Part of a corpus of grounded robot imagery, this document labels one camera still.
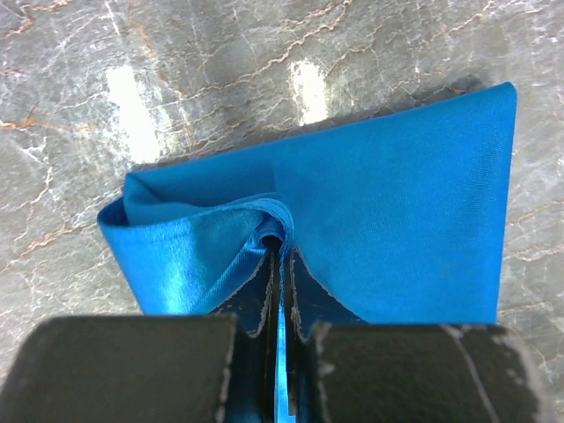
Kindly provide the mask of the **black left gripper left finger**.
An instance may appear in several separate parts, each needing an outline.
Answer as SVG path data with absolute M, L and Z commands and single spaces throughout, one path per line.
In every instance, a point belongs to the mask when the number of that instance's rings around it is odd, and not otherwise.
M 271 422 L 277 258 L 208 315 L 67 316 L 37 326 L 4 422 Z

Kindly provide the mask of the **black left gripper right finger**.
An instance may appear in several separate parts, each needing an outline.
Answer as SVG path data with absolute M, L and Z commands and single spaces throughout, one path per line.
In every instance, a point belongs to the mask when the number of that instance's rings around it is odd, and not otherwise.
M 285 263 L 286 368 L 299 422 L 554 422 L 524 342 L 499 325 L 372 324 L 301 254 Z

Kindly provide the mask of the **blue cloth napkin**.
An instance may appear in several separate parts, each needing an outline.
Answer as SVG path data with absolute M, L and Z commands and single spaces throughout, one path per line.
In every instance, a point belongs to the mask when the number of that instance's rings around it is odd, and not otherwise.
M 208 315 L 277 258 L 274 419 L 290 413 L 285 263 L 372 324 L 496 325 L 517 94 L 126 175 L 98 216 L 141 316 Z

